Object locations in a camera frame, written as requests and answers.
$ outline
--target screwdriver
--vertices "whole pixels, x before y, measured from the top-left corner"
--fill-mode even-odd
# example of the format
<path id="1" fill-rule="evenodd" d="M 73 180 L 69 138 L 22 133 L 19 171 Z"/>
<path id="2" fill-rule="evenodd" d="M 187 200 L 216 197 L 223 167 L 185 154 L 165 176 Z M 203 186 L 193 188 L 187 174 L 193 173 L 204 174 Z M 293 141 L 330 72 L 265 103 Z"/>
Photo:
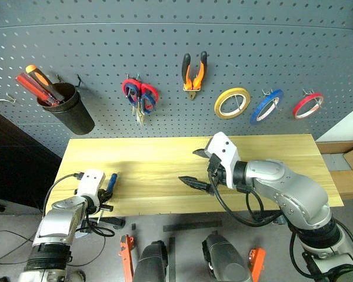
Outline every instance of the screwdriver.
<path id="1" fill-rule="evenodd" d="M 37 82 L 27 74 L 23 72 L 20 73 L 16 77 L 16 80 L 19 84 L 21 84 L 24 88 L 33 93 L 37 98 L 39 98 L 39 100 L 45 102 L 48 106 L 56 106 L 59 104 L 59 101 L 57 101 L 45 89 L 41 88 L 41 86 L 37 84 Z"/>
<path id="2" fill-rule="evenodd" d="M 46 89 L 56 100 L 63 102 L 64 96 L 61 95 L 54 87 L 52 82 L 41 72 L 40 69 L 35 65 L 28 65 L 26 67 L 26 72 L 31 76 L 36 82 L 39 83 L 44 89 Z"/>

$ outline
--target tape roll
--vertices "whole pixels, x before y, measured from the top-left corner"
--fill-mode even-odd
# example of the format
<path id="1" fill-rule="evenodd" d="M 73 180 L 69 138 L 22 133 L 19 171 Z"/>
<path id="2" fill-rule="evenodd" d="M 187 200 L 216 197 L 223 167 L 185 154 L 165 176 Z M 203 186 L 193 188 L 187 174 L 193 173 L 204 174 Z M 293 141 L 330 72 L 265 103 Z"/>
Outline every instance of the tape roll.
<path id="1" fill-rule="evenodd" d="M 225 103 L 226 100 L 234 96 L 243 97 L 242 103 L 240 105 L 238 104 L 238 109 L 233 110 L 232 112 L 229 112 L 229 113 L 222 112 L 221 110 L 222 105 Z M 240 88 L 240 87 L 228 89 L 218 96 L 214 104 L 214 112 L 221 119 L 232 119 L 232 118 L 235 118 L 236 116 L 239 116 L 247 108 L 250 100 L 251 100 L 251 97 L 246 89 Z"/>
<path id="2" fill-rule="evenodd" d="M 310 110 L 308 110 L 307 112 L 298 114 L 299 110 L 301 110 L 301 108 L 305 104 L 310 102 L 311 100 L 316 100 L 317 103 L 315 104 L 315 106 L 310 108 Z M 303 119 L 305 117 L 307 118 L 308 116 L 312 115 L 313 113 L 315 113 L 320 108 L 320 106 L 323 104 L 323 101 L 324 101 L 324 97 L 320 93 L 313 93 L 313 94 L 303 98 L 302 100 L 300 100 L 298 102 L 298 104 L 293 109 L 294 118 L 295 119 Z"/>
<path id="3" fill-rule="evenodd" d="M 277 89 L 273 91 L 271 94 L 269 94 L 263 101 L 261 101 L 259 106 L 257 106 L 255 111 L 253 112 L 250 118 L 250 123 L 254 125 L 266 119 L 276 109 L 276 105 L 280 102 L 283 95 L 284 93 L 280 89 Z M 265 113 L 261 114 L 263 109 L 267 107 L 270 103 L 272 105 L 269 107 L 269 109 L 266 110 Z"/>

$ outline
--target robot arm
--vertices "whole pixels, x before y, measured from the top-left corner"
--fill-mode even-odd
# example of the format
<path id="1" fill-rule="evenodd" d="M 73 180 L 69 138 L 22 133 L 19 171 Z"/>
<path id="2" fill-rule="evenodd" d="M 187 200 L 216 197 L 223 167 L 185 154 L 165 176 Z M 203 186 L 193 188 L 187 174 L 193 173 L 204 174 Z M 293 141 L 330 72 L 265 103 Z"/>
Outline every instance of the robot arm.
<path id="1" fill-rule="evenodd" d="M 75 196 L 52 204 L 52 209 L 38 227 L 19 282 L 65 281 L 65 269 L 71 259 L 70 248 L 77 226 L 87 214 L 95 214 L 102 208 L 112 210 L 111 206 L 103 203 L 111 197 L 115 182 L 104 191 L 99 189 L 104 180 L 103 171 L 88 169 Z"/>
<path id="2" fill-rule="evenodd" d="M 180 177 L 185 184 L 215 194 L 219 201 L 218 184 L 239 192 L 253 191 L 272 200 L 287 218 L 289 228 L 297 234 L 305 249 L 309 270 L 314 274 L 353 265 L 353 248 L 342 227 L 332 218 L 328 195 L 318 183 L 294 173 L 279 160 L 242 162 L 237 147 L 222 132 L 215 134 L 205 149 L 194 153 L 209 158 L 211 183 Z"/>

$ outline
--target yellow tape roll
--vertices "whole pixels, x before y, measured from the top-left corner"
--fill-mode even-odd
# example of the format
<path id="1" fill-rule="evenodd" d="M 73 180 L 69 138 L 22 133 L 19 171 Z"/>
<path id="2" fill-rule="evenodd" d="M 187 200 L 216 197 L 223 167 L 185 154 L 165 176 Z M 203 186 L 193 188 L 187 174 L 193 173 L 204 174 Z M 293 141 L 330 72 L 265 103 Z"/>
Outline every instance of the yellow tape roll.
<path id="1" fill-rule="evenodd" d="M 238 106 L 238 109 L 233 110 L 232 112 L 229 112 L 229 113 L 223 113 L 221 111 L 221 106 L 225 103 L 227 99 L 233 96 L 242 96 L 243 97 L 242 103 Z M 221 119 L 232 119 L 232 118 L 235 118 L 236 116 L 239 116 L 247 108 L 250 100 L 251 100 L 251 97 L 246 89 L 240 88 L 240 87 L 228 89 L 218 96 L 214 104 L 214 112 Z"/>

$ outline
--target white wall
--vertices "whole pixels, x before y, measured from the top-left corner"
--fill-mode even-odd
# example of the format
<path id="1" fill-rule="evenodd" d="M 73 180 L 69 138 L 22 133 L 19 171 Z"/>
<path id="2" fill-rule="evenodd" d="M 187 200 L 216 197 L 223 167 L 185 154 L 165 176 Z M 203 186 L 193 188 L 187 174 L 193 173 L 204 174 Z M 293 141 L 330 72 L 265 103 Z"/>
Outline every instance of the white wall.
<path id="1" fill-rule="evenodd" d="M 324 133 L 317 142 L 353 141 L 353 112 Z"/>

